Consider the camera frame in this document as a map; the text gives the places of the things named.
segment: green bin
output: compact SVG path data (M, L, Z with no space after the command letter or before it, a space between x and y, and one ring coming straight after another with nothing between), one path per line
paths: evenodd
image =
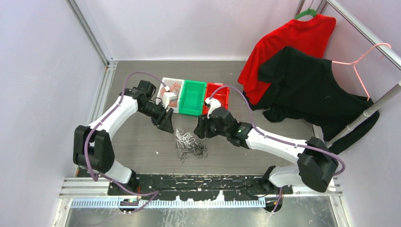
M182 88L179 113L199 116L202 114L206 82L186 80Z

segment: white bin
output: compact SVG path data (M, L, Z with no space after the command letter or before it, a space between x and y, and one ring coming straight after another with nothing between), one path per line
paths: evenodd
M181 92L182 92L182 86L184 85L184 80L183 79L174 79L174 78L167 78L163 77L162 81L170 87L170 91L174 92L177 95L177 100L170 102L168 105L170 108L174 110L174 113L179 113L179 107L180 107L180 99L181 99ZM159 91L157 93L157 97L161 98L163 93L166 90L164 89L164 86L160 84Z

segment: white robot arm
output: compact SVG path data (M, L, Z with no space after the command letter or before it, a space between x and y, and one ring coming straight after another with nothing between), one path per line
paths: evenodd
M271 187L305 184L318 192L327 190L339 165L338 161L311 149L288 145L305 144L330 152L320 139L312 137L308 141L295 140L260 128L256 130L249 123L237 122L228 110L220 107L218 100L207 98L205 104L208 105L209 112L198 117L198 126L194 130L194 134L200 139L221 135L234 146L262 150L293 163L294 165L286 167L269 167L262 181Z
M136 173L115 160L111 140L121 125L136 112L149 116L158 129L169 133L174 132L171 123L173 110L166 108L170 101L177 99L177 95L165 92L162 98L163 102L156 104L151 100L155 90L156 87L153 84L141 80L138 87L126 88L124 94L121 94L122 101L120 101L121 96L118 97L113 106L96 121L88 126L78 126L74 134L74 163L87 168L84 155L85 140L89 132L100 123L89 140L88 156L93 171L135 189L137 186Z

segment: white wall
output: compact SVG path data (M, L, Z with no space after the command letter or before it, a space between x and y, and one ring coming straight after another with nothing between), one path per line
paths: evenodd
M0 9L0 226L46 227L104 65L65 0Z
M385 4L376 0L339 2L401 55L400 1L389 0ZM337 18L326 58L351 62L371 47L333 8L328 7L325 14ZM380 56L380 52L374 50L357 66L374 101L401 80L401 72L386 58L378 60ZM346 91L364 95L352 66L334 65L333 71ZM348 165L340 180L356 227L400 225L400 114L401 94L380 110L380 119L374 128L341 154Z
M80 0L114 60L247 59L297 0Z

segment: red bin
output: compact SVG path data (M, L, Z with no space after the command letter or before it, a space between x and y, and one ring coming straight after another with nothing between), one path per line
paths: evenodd
M224 86L224 84L220 83L208 83L206 86L206 92L205 92L205 98L208 98L211 96L211 94L219 87ZM230 89L228 87L225 87L223 89L220 89L214 96L213 98L217 99L220 103L221 106L224 107L225 109L228 109L228 94L230 93ZM203 105L203 111L202 114L207 114L209 111L209 108L205 105Z

